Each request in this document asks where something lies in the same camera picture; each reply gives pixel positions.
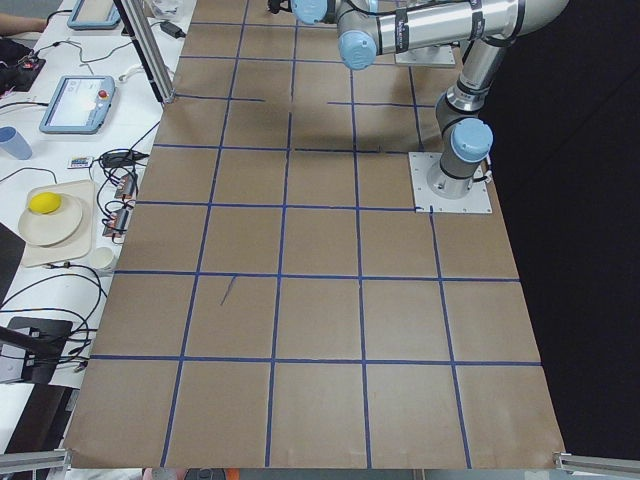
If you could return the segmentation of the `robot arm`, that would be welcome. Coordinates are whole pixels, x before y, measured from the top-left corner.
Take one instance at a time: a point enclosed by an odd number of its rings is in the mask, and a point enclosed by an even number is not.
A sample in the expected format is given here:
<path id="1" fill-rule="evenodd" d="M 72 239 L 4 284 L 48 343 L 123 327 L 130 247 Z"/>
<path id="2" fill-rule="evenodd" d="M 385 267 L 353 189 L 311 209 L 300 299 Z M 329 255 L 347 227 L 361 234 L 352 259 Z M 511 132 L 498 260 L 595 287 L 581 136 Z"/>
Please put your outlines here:
<path id="1" fill-rule="evenodd" d="M 460 48 L 462 70 L 436 104 L 444 150 L 426 175 L 430 190 L 451 200 L 471 191 L 476 169 L 489 156 L 493 134 L 478 113 L 507 50 L 519 37 L 550 24 L 566 6 L 545 0 L 408 1 L 383 11 L 375 1 L 268 4 L 272 13 L 290 12 L 306 25 L 335 25 L 340 58 L 353 71 L 386 54 L 399 64 L 433 66 L 436 54 Z"/>

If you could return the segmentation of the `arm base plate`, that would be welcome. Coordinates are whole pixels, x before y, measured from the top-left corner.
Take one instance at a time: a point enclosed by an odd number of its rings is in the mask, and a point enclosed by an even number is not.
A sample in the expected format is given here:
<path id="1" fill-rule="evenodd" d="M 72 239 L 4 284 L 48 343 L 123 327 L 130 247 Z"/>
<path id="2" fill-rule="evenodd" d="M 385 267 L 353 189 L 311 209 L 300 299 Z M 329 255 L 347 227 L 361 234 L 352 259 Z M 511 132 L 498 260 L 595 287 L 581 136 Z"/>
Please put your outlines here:
<path id="1" fill-rule="evenodd" d="M 427 46 L 397 53 L 394 56 L 397 65 L 423 66 L 429 68 L 454 68 L 456 59 L 453 48 L 445 46 Z"/>
<path id="2" fill-rule="evenodd" d="M 492 213 L 489 180 L 480 165 L 466 179 L 449 177 L 441 169 L 439 152 L 408 154 L 414 210 L 418 213 Z"/>

